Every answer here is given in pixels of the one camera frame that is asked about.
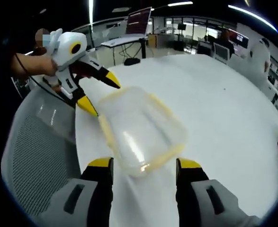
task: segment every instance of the cable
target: cable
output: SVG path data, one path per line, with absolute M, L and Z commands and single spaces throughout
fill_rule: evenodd
M 31 74 L 28 72 L 28 70 L 24 67 L 24 65 L 22 64 L 22 62 L 20 61 L 18 55 L 15 53 L 15 56 L 17 58 L 17 61 L 19 62 L 20 66 L 22 67 L 22 69 L 25 71 L 25 73 L 27 73 L 27 75 L 30 77 L 30 79 L 32 79 L 41 89 L 43 89 L 44 91 L 46 91 L 48 94 L 50 94 L 51 96 L 61 100 L 62 102 L 66 103 L 67 105 L 69 105 L 67 102 L 65 102 L 63 99 L 59 98 L 58 96 L 54 95 L 53 93 L 51 93 L 50 91 L 48 91 L 45 87 L 43 87 L 42 85 L 40 85 L 32 76 Z
M 121 46 L 122 51 L 120 51 L 119 54 L 122 56 L 121 52 L 123 52 L 124 54 L 128 55 L 129 58 L 131 58 L 131 56 L 126 52 L 126 50 L 129 49 L 133 45 L 134 45 L 134 43 L 130 44 L 128 47 L 125 47 L 125 45 L 124 45 L 125 50 L 123 50 L 123 46 Z
M 152 49 L 149 46 L 147 48 L 152 52 L 152 57 L 154 57 Z
M 142 49 L 142 47 L 139 48 L 139 50 L 137 51 L 137 53 L 135 53 L 134 57 L 132 57 L 132 58 L 135 58 L 141 49 Z

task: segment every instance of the round table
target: round table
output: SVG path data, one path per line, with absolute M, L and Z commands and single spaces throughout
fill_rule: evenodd
M 180 157 L 197 161 L 209 179 L 237 196 L 248 215 L 263 217 L 278 194 L 278 112 L 245 77 L 206 55 L 171 55 L 110 69 L 122 87 L 156 95 L 188 130 Z M 95 79 L 80 86 L 94 105 L 114 88 Z M 81 171 L 113 156 L 96 117 L 76 108 Z M 145 178 L 131 178 L 114 163 L 111 227 L 179 226 L 175 159 Z

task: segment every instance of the monitor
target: monitor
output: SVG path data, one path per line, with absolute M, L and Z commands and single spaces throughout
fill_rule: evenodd
M 185 24 L 178 24 L 178 30 L 186 30 Z
M 232 30 L 232 29 L 229 29 L 229 40 L 232 41 L 233 43 L 237 44 L 237 45 L 240 45 L 244 48 L 247 48 L 248 47 L 248 37 Z
M 126 34 L 145 34 L 147 32 L 151 7 L 130 13 L 127 18 Z

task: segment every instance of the window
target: window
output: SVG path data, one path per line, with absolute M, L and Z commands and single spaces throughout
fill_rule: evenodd
M 193 32 L 193 18 L 183 18 L 183 24 L 186 25 L 186 30 L 183 31 L 183 35 L 185 38 L 192 39 L 192 32 Z
M 149 18 L 147 25 L 147 34 L 153 34 L 153 18 Z
M 175 18 L 173 18 L 173 24 L 172 24 L 172 26 L 173 26 L 173 28 L 174 28 L 174 30 L 173 30 L 173 33 L 174 34 L 181 34 L 182 33 L 182 31 L 181 30 L 178 30 L 178 25 L 179 24 L 182 24 L 182 18 L 178 18 L 178 17 L 175 17 Z
M 207 28 L 207 31 L 206 31 L 206 35 L 210 35 L 214 38 L 217 38 L 218 37 L 218 31 L 213 29 L 213 28 Z
M 199 41 L 201 39 L 204 39 L 205 35 L 206 35 L 206 25 L 199 22 L 194 23 L 193 39 Z
M 172 34 L 173 31 L 172 18 L 165 18 L 165 27 L 166 27 L 166 34 Z

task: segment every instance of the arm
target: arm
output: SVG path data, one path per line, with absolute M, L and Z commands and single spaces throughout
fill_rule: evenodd
M 266 61 L 264 64 L 264 72 L 267 72 L 268 68 L 269 68 L 269 63 Z
M 52 76 L 57 71 L 56 63 L 49 57 L 46 56 L 26 56 L 24 54 L 16 54 L 23 64 L 24 68 L 33 76 L 46 74 Z M 27 72 L 24 71 L 16 55 L 13 55 L 10 62 L 10 69 L 16 75 L 16 77 L 21 79 L 27 78 Z

